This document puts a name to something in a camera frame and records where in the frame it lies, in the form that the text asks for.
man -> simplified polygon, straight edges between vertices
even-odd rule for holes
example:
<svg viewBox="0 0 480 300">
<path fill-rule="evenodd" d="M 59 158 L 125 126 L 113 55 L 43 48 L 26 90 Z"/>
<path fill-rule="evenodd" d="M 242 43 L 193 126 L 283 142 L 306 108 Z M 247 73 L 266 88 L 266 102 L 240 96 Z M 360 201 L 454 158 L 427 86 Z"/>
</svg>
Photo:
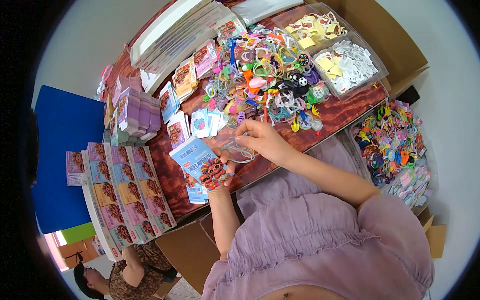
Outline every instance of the man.
<svg viewBox="0 0 480 300">
<path fill-rule="evenodd" d="M 177 270 L 173 268 L 155 242 L 132 245 L 123 249 L 123 261 L 113 265 L 110 279 L 99 271 L 84 267 L 82 257 L 73 274 L 80 290 L 92 299 L 149 300 L 160 285 L 173 282 Z"/>
</svg>

red wooden table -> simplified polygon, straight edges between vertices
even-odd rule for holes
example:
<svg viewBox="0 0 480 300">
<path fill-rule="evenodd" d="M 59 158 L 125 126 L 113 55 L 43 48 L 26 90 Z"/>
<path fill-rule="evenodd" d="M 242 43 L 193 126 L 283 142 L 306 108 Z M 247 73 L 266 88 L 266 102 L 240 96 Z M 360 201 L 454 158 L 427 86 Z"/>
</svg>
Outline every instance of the red wooden table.
<svg viewBox="0 0 480 300">
<path fill-rule="evenodd" d="M 224 5 L 232 7 L 242 1 L 243 0 L 226 1 L 224 2 Z M 162 8 L 152 17 L 152 19 L 150 19 L 150 21 L 148 21 L 147 24 L 145 24 L 145 26 L 143 26 L 133 38 L 130 45 L 136 41 L 140 34 L 153 22 L 154 19 L 164 12 L 171 3 Z M 267 18 L 260 23 L 265 25 L 268 29 L 273 29 L 275 27 L 271 18 Z M 140 70 L 131 67 L 130 55 L 127 51 L 122 53 L 114 65 L 107 86 L 113 87 L 118 75 L 140 76 Z M 163 86 L 171 80 L 171 77 L 172 74 L 163 82 L 153 96 L 158 97 L 159 92 Z M 205 86 L 204 82 L 199 83 L 199 89 L 189 98 L 189 100 L 182 103 L 181 109 L 185 114 L 191 115 L 192 112 L 206 106 L 206 103 L 202 101 L 202 97 L 205 94 L 204 90 L 201 88 L 202 86 Z M 275 129 L 285 140 L 295 147 L 295 149 L 305 152 L 325 140 L 327 137 L 348 126 L 356 118 L 371 109 L 372 106 L 376 106 L 382 102 L 386 97 L 388 97 L 388 93 L 381 84 L 378 84 L 378 88 L 371 86 L 366 91 L 357 94 L 346 102 L 340 102 L 337 98 L 330 96 L 330 99 L 327 102 L 317 105 L 321 120 L 324 124 L 321 136 L 317 136 L 316 132 L 311 129 L 307 131 L 299 130 L 298 132 L 293 132 L 290 125 L 286 123 L 277 124 Z M 202 140 L 210 147 L 222 147 L 229 143 L 229 138 L 233 137 L 234 133 L 235 130 L 225 127 L 218 133 L 217 137 L 212 138 L 211 140 L 206 138 Z M 202 207 L 203 205 L 201 204 L 190 203 L 181 168 L 168 155 L 172 150 L 172 146 L 167 134 L 167 127 L 163 125 L 157 136 L 149 141 L 147 145 L 150 147 L 155 170 L 163 192 L 165 193 L 165 197 L 167 198 L 168 205 L 177 221 Z M 245 185 L 272 172 L 276 168 L 276 165 L 261 156 L 258 156 L 253 162 L 248 164 L 238 165 L 235 170 L 234 181 L 230 186 L 230 191 L 237 191 Z"/>
</svg>

